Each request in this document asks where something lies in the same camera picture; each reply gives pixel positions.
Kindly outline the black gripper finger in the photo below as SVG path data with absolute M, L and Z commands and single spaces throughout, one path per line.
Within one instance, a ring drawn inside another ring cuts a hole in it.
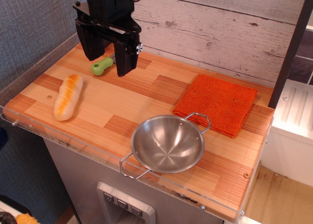
M 85 56 L 93 61 L 105 53 L 104 40 L 95 34 L 94 26 L 84 25 L 75 21 L 77 35 Z
M 138 45 L 121 41 L 114 43 L 115 62 L 119 77 L 125 76 L 136 68 L 139 54 Z

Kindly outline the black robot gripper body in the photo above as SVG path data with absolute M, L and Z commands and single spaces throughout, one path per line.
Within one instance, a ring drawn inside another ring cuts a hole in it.
M 73 8 L 79 23 L 94 26 L 95 34 L 104 40 L 105 48 L 121 41 L 139 44 L 141 27 L 132 19 L 134 4 L 140 0 L 87 0 L 76 1 Z

